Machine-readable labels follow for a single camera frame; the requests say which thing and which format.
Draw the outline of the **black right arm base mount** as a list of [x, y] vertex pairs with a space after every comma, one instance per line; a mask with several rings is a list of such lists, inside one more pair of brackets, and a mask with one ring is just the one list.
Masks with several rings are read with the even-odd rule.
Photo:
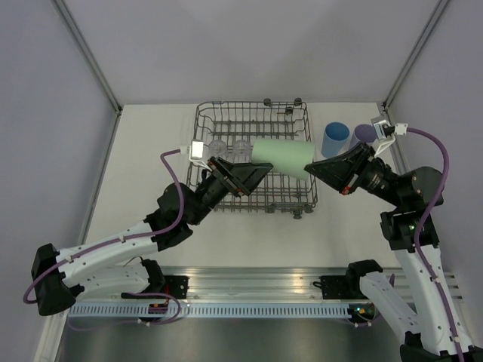
[[312, 285], [320, 289], [323, 300], [360, 300], [365, 296], [351, 288], [344, 275], [322, 275]]

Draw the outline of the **green plastic cup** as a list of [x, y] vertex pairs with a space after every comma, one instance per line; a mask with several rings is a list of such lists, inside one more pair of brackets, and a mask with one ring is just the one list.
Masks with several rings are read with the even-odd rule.
[[301, 181], [309, 179], [305, 166], [315, 154], [312, 143], [299, 140], [255, 139], [251, 153], [254, 163], [270, 163], [272, 170]]

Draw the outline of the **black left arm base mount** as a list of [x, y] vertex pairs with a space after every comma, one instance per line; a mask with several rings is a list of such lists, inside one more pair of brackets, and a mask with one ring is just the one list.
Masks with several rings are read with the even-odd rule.
[[147, 293], [165, 293], [176, 299], [185, 299], [189, 289], [189, 277], [185, 275], [166, 275], [161, 285], [150, 285]]

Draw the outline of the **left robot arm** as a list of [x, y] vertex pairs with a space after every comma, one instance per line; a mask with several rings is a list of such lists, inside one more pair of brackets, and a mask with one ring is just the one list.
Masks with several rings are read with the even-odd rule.
[[117, 235], [62, 250], [53, 244], [38, 248], [24, 303], [49, 316], [86, 299], [160, 297], [165, 277], [147, 256], [191, 237], [191, 226], [199, 225], [228, 194], [250, 195], [271, 169], [270, 163], [211, 158], [195, 190], [175, 180], [158, 198], [154, 212]]

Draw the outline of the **blue plastic cup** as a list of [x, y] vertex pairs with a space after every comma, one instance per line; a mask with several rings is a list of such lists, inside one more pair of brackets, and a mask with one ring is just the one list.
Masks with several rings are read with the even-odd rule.
[[331, 122], [325, 127], [321, 144], [321, 154], [325, 158], [333, 158], [338, 155], [349, 139], [350, 130], [341, 122]]

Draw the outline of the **purple plastic cup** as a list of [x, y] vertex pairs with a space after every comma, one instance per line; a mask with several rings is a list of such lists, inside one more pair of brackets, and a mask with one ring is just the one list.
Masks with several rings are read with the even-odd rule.
[[349, 144], [349, 149], [354, 148], [358, 143], [372, 145], [377, 135], [372, 124], [359, 124], [355, 127]]

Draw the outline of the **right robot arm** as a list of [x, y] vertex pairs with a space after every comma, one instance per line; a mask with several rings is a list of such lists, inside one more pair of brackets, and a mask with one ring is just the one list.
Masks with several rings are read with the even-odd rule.
[[420, 167], [398, 175], [365, 143], [312, 162], [305, 170], [341, 195], [363, 189], [394, 206], [381, 213], [380, 227], [405, 274], [413, 305], [401, 298], [372, 259], [350, 263], [344, 287], [350, 296], [364, 296], [374, 304], [400, 343], [401, 360], [480, 361], [482, 349], [461, 323], [452, 300], [430, 216], [430, 207], [443, 202], [442, 174]]

